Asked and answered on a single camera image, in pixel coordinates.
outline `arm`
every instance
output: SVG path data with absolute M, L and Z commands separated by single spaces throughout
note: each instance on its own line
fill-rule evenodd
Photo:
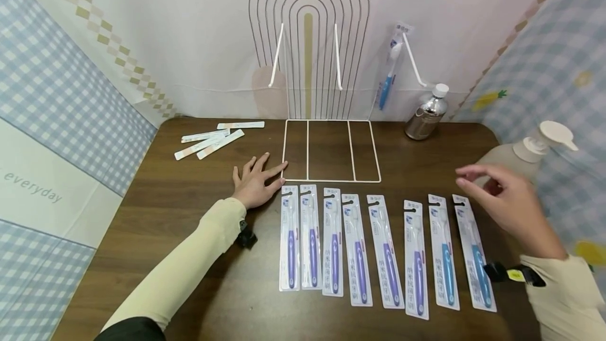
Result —
M 118 307 L 103 330 L 131 317 L 151 318 L 164 330 L 211 265 L 234 243 L 244 216 L 246 208 L 237 199 L 216 202 L 200 219 L 198 228 Z
M 604 301 L 589 266 L 567 254 L 531 183 L 498 166 L 471 165 L 456 172 L 462 176 L 457 185 L 522 245 L 527 253 L 522 264 L 545 280 L 545 287 L 526 289 L 543 340 L 604 340 L 606 324 L 598 311 Z M 483 188 L 472 183 L 481 176 L 490 177 Z
M 265 186 L 268 179 L 288 164 L 283 162 L 263 171 L 268 158 L 269 153 L 263 154 L 258 161 L 253 157 L 244 165 L 242 178 L 234 167 L 235 191 L 231 198 L 219 200 L 204 214 L 198 228 L 144 278 L 107 321 L 102 332 L 134 317 L 151 319 L 160 329 L 166 328 L 211 265 L 234 243 L 246 211 L 270 200 L 284 184 L 282 178 Z

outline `white wire rack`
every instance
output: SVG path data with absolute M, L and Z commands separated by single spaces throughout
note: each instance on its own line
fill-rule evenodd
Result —
M 410 49 L 410 44 L 408 43 L 408 38 L 406 37 L 406 34 L 403 33 L 403 41 L 404 41 L 404 45 L 406 46 L 406 49 L 408 51 L 408 55 L 410 57 L 410 62 L 413 66 L 413 70 L 415 72 L 415 76 L 417 78 L 417 81 L 419 82 L 419 85 L 423 86 L 423 87 L 427 87 L 428 84 L 426 82 L 424 82 L 419 75 L 419 70 L 417 69 L 416 66 L 416 62 L 415 62 L 415 58 L 413 57 L 413 53 L 412 50 Z M 278 67 L 278 62 L 279 62 L 279 55 L 280 55 L 280 46 L 282 46 L 283 51 L 282 54 L 284 56 L 287 55 L 287 43 L 286 42 L 282 42 L 282 38 L 284 37 L 284 23 L 282 23 L 282 25 L 280 26 L 280 35 L 278 38 L 278 42 L 277 42 L 277 47 L 276 47 L 276 55 L 274 57 L 274 68 L 272 69 L 272 74 L 271 74 L 271 81 L 269 84 L 269 87 L 272 87 L 272 85 L 274 84 L 274 79 L 275 79 L 275 75 L 276 75 L 276 68 Z M 335 39 L 335 44 L 334 44 L 334 49 L 335 49 L 335 60 L 336 60 L 336 87 L 335 90 L 339 90 L 339 91 L 343 91 L 343 86 L 342 86 L 342 81 L 341 81 L 341 66 L 340 66 L 340 55 L 339 55 L 339 37 L 338 37 L 338 26 L 335 24 L 335 33 L 334 33 L 334 39 Z M 288 68 L 287 68 L 287 63 L 286 61 L 283 61 L 284 63 L 282 64 L 284 66 L 284 74 L 287 76 L 288 78 Z M 373 99 L 373 101 L 370 103 L 371 105 L 371 110 L 368 112 L 368 118 L 364 119 L 364 120 L 352 120 L 350 118 L 347 119 L 343 119 L 343 118 L 291 118 L 291 112 L 290 112 L 290 99 L 287 95 L 287 107 L 288 107 L 288 119 L 285 121 L 284 123 L 284 145 L 282 147 L 282 162 L 284 162 L 285 158 L 286 158 L 286 139 L 287 139 L 287 135 L 288 135 L 288 123 L 290 122 L 306 122 L 306 177 L 305 178 L 287 178 L 287 181 L 291 181 L 291 182 L 326 182 L 326 183 L 380 183 L 382 178 L 381 178 L 381 173 L 380 173 L 380 166 L 379 166 L 379 157 L 377 154 L 377 149 L 376 149 L 376 145 L 375 145 L 375 134 L 374 132 L 372 132 L 372 122 L 370 121 L 370 117 L 372 116 L 372 110 L 374 109 L 375 106 L 375 101 L 376 98 Z M 353 179 L 352 180 L 338 180 L 338 179 L 313 179 L 310 178 L 310 174 L 309 174 L 309 134 L 310 134 L 310 122 L 346 122 L 347 123 L 347 133 L 348 133 L 348 138 L 349 138 L 349 150 L 350 150 L 350 156 L 351 156 L 351 172 L 352 172 L 352 176 Z M 356 176 L 356 165 L 355 165 L 355 161 L 354 161 L 354 146 L 352 145 L 351 142 L 351 126 L 350 123 L 351 122 L 362 122 L 362 123 L 368 123 L 368 129 L 370 129 L 370 138 L 372 140 L 372 152 L 374 153 L 375 156 L 375 165 L 376 165 L 376 169 L 377 169 L 377 176 L 378 178 L 376 180 L 359 180 L 358 177 Z

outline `silver bottle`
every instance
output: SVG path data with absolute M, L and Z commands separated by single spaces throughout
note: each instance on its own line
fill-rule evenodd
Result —
M 420 106 L 415 114 L 404 126 L 404 132 L 413 140 L 425 140 L 446 113 L 448 103 L 444 97 L 448 93 L 448 86 L 438 83 L 431 91 L 420 98 Z

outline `wooden table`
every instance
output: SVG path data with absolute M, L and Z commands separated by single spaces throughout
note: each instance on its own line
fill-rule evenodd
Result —
M 206 132 L 225 119 L 176 118 L 160 127 L 139 171 L 116 213 L 99 250 L 80 283 L 54 340 L 91 340 L 105 321 L 175 246 L 198 225 L 200 216 L 218 199 L 233 192 L 231 171 L 252 155 L 271 152 L 268 165 L 281 161 L 284 121 L 266 121 L 264 129 L 245 129 L 246 135 L 199 161 L 195 156 L 175 161 L 183 148 L 182 135 Z M 310 176 L 331 178 L 351 168 L 347 133 L 335 123 L 317 123 L 310 136 Z M 286 177 L 305 172 L 306 139 L 295 124 L 289 128 Z M 358 179 L 376 174 L 365 125 L 352 125 Z M 477 161 L 497 145 L 492 132 L 478 124 L 443 123 L 434 137 L 415 142 L 405 137 L 401 123 L 373 123 L 382 183 L 319 183 L 343 193 L 383 194 L 390 216 L 400 274 L 404 266 L 402 200 L 427 204 L 427 194 L 448 198 L 451 224 L 456 224 L 451 194 L 461 194 L 454 169 Z M 473 204 L 486 255 L 513 264 L 500 229 Z M 494 285 L 498 313 L 471 308 L 462 249 L 453 228 L 453 257 L 461 297 L 461 310 L 435 304 L 433 265 L 428 262 L 430 321 L 407 316 L 403 310 L 383 309 L 375 255 L 368 253 L 372 308 L 350 305 L 347 274 L 344 298 L 323 297 L 320 292 L 278 291 L 279 200 L 251 210 L 247 221 L 259 241 L 252 250 L 233 246 L 209 270 L 167 328 L 168 340 L 283 340 L 399 339 L 399 340 L 535 340 L 538 324 L 522 284 Z M 426 249 L 430 253 L 428 222 Z M 363 229 L 371 239 L 370 221 Z

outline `finger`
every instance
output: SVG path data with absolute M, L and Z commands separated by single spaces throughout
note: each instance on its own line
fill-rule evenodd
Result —
M 259 161 L 257 161 L 257 163 L 255 163 L 255 166 L 252 168 L 252 171 L 255 171 L 255 173 L 260 173 L 263 170 L 263 166 L 265 165 L 265 162 L 267 162 L 268 158 L 269 158 L 269 152 L 263 154 L 259 158 Z
M 460 176 L 467 176 L 469 180 L 474 178 L 489 176 L 496 180 L 503 189 L 511 186 L 518 176 L 511 171 L 496 165 L 468 165 L 455 170 Z
M 284 169 L 286 169 L 286 166 L 288 166 L 288 161 L 284 161 L 282 163 L 280 163 L 278 166 L 274 166 L 269 170 L 265 170 L 263 172 L 264 178 L 267 180 L 271 177 L 277 176 L 278 174 L 280 174 Z
M 246 178 L 246 176 L 250 174 L 250 170 L 253 168 L 256 159 L 257 157 L 252 157 L 252 159 L 248 161 L 246 165 L 244 165 L 244 167 L 242 168 L 242 179 Z
M 280 189 L 280 187 L 284 186 L 284 183 L 286 183 L 286 179 L 276 179 L 275 182 L 272 182 L 271 185 L 266 187 L 266 190 L 270 193 L 270 195 L 273 195 L 277 190 Z
M 461 187 L 465 193 L 474 198 L 484 209 L 489 209 L 495 200 L 498 200 L 491 194 L 487 193 L 483 188 L 478 187 L 473 182 L 465 178 L 457 178 L 456 184 Z
M 236 187 L 240 184 L 240 173 L 238 172 L 238 166 L 234 166 L 234 172 L 231 174 L 231 177 L 234 179 L 234 185 Z

